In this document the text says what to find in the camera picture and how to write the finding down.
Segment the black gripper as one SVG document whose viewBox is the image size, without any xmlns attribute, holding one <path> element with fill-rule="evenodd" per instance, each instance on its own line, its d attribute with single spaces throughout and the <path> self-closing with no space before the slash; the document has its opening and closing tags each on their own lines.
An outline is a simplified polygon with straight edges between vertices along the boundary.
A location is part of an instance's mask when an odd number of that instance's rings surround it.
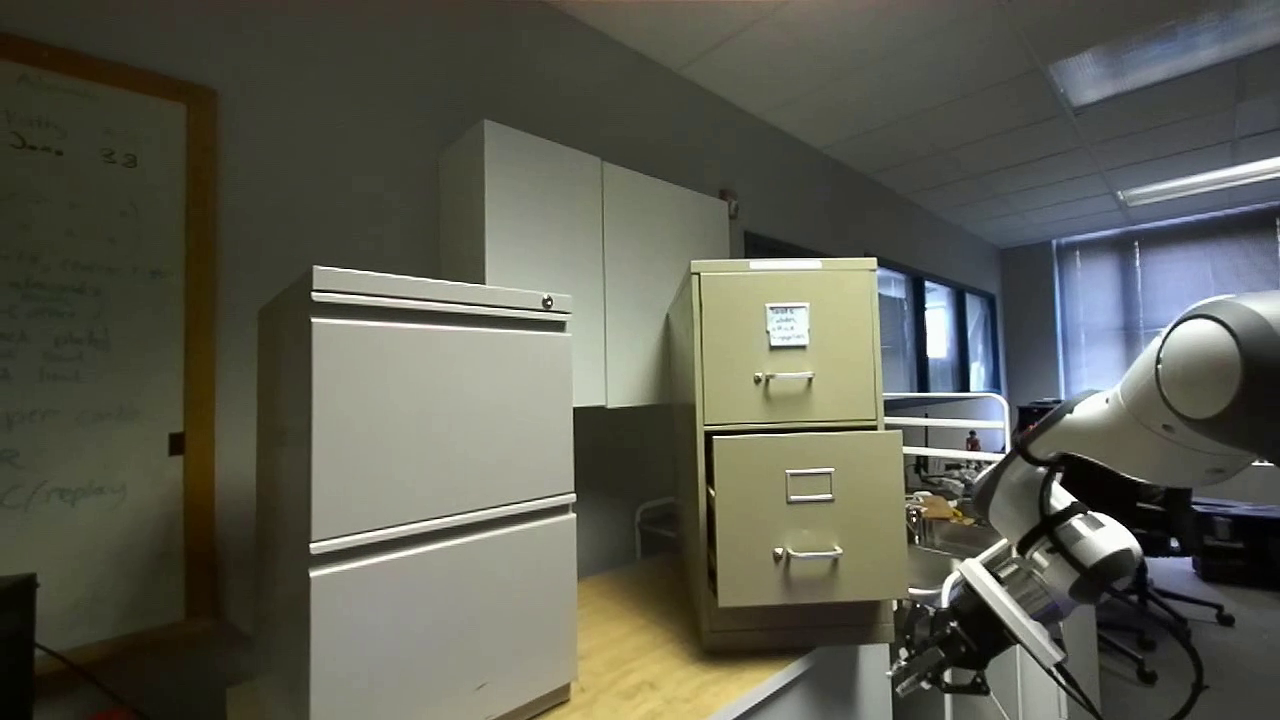
<svg viewBox="0 0 1280 720">
<path fill-rule="evenodd" d="M 933 601 L 906 601 L 895 610 L 894 687 L 899 695 L 917 695 L 917 693 L 983 695 L 990 664 L 1007 645 L 1014 645 L 1014 631 L 982 601 L 961 601 L 955 610 L 939 610 Z"/>
</svg>

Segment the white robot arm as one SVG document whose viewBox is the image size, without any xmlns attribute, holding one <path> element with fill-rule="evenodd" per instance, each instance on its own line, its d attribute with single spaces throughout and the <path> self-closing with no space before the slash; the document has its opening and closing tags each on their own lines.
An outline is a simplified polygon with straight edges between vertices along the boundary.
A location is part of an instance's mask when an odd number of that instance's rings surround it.
<svg viewBox="0 0 1280 720">
<path fill-rule="evenodd" d="M 990 659 L 1007 645 L 1067 682 L 1050 627 L 1145 560 L 1120 520 L 1060 485 L 1067 468 L 1200 489 L 1252 460 L 1280 460 L 1280 292 L 1184 307 L 1113 388 L 1055 403 L 975 475 L 964 512 L 993 544 L 955 560 L 936 605 L 909 624 L 895 693 L 954 693 L 954 673 L 969 673 L 969 693 L 982 693 Z"/>
</svg>

